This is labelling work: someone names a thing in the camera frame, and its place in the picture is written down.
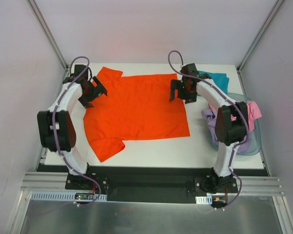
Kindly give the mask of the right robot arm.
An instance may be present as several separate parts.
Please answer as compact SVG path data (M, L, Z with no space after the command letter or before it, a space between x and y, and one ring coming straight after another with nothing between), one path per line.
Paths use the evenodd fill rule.
M200 182L200 188L212 194L222 192L232 182L237 149L249 136L247 104L230 98L208 74L200 74L194 63L182 66L178 74L182 75L181 80L170 82L170 101L179 98L193 103L197 96L202 96L217 111L218 155L209 177Z

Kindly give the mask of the orange t-shirt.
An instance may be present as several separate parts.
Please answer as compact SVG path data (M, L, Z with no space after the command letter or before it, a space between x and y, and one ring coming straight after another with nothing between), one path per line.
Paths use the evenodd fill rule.
M125 77L122 71L103 67L97 78L107 95L93 100L93 107L86 110L84 131L100 162L124 150L127 140L190 136L183 101L169 101L176 74Z

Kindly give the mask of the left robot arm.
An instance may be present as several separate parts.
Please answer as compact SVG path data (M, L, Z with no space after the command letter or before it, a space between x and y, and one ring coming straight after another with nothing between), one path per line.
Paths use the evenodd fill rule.
M55 102L37 114L42 147L59 155L69 174L78 176L76 183L84 190L92 187L94 179L87 174L88 163L76 146L77 135L70 115L77 103L85 109L92 108L92 101L101 95L107 96L107 89L88 66L77 64L64 79Z

